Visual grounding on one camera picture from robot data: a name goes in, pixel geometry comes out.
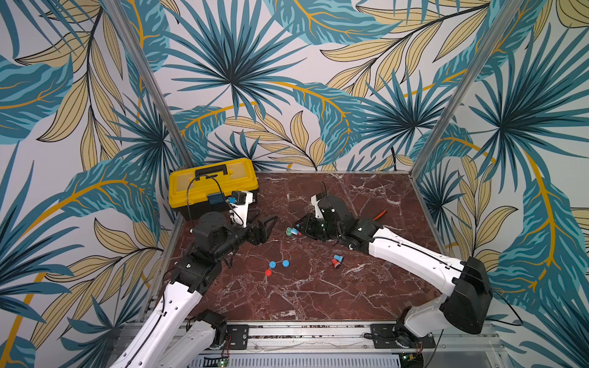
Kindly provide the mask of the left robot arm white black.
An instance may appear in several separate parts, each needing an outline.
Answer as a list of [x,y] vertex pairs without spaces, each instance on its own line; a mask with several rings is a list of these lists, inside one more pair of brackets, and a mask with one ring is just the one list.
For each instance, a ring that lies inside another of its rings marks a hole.
[[209,212],[193,228],[193,247],[176,263],[169,284],[153,313],[126,350],[113,362],[114,367],[186,367],[203,351],[225,347],[229,342],[227,320],[206,310],[191,328],[173,340],[181,324],[201,302],[222,271],[222,261],[248,242],[264,244],[278,221],[272,216],[243,227],[231,225],[223,213]]

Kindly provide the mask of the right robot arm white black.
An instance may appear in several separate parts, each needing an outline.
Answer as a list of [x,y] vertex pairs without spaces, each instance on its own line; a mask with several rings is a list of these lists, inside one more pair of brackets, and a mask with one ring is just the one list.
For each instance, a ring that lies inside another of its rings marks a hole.
[[376,259],[390,262],[434,286],[440,296],[418,307],[406,308],[392,330],[384,334],[401,348],[411,348],[434,331],[456,328],[480,334],[492,301],[485,266],[470,257],[465,261],[417,245],[380,222],[355,218],[342,199],[317,194],[314,212],[299,219],[294,229],[320,242],[334,240]]

